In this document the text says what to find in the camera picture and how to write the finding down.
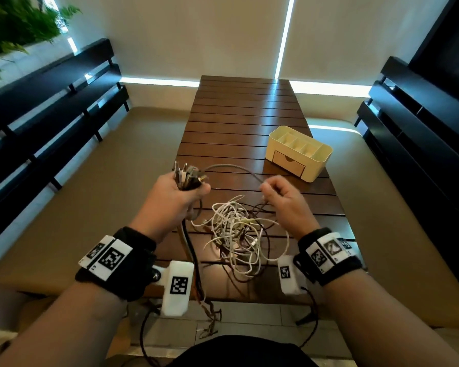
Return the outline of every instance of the black wristband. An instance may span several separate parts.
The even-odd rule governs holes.
[[[311,258],[306,250],[314,243],[318,243],[318,239],[331,233],[328,228],[316,229],[312,233],[302,237],[299,242],[300,253],[294,257],[294,264],[303,272],[303,274],[313,283],[318,281],[322,286],[330,283],[331,281],[343,276],[344,274],[362,268],[362,263],[357,256],[349,256],[348,258],[340,261],[339,263],[333,263],[333,267],[323,273],[317,263]]]
[[[84,268],[75,275],[79,282],[91,282],[112,292],[122,299],[132,302],[144,294],[145,287],[153,282],[153,264],[157,257],[153,254],[156,243],[143,234],[124,227],[119,229],[114,238],[133,249],[104,281]]]

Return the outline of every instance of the wristband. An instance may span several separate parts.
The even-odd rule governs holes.
[[[129,302],[143,296],[153,282],[153,251],[156,243],[145,235],[124,227],[113,237],[105,236],[80,261],[75,279],[91,282]]]
[[[322,286],[362,268],[357,253],[339,233],[321,228],[302,237],[298,246],[300,253],[294,257],[294,264],[313,283]]]

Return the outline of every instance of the tangled cable pile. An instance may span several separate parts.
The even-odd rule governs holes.
[[[270,240],[266,229],[274,224],[278,225],[278,223],[274,220],[257,217],[262,208],[257,213],[255,213],[255,206],[251,211],[248,211],[243,203],[238,202],[244,197],[245,195],[240,195],[225,203],[214,203],[212,218],[201,224],[192,222],[192,226],[196,229],[205,226],[210,227],[214,238],[206,243],[204,249],[211,243],[216,245],[219,248],[221,259],[226,260],[234,272],[244,277],[253,278],[261,273],[262,260],[276,262],[280,258],[279,256],[276,259],[270,259],[269,253],[265,256],[261,244],[262,236],[266,236],[270,251]],[[269,227],[264,227],[262,222],[272,224]],[[289,248],[287,231],[286,238],[287,244],[282,255],[285,255]]]

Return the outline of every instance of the drawer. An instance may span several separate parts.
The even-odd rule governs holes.
[[[304,165],[301,165],[299,162],[294,161],[292,158],[289,158],[278,151],[274,152],[272,162],[299,177],[301,177],[301,174],[304,171]]]

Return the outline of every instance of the hand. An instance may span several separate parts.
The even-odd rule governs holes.
[[[320,227],[302,194],[282,176],[265,180],[260,191],[275,207],[278,223],[296,240]]]
[[[129,227],[160,243],[182,222],[192,203],[210,191],[211,186],[207,183],[194,190],[181,191],[177,188],[173,172],[162,175]]]

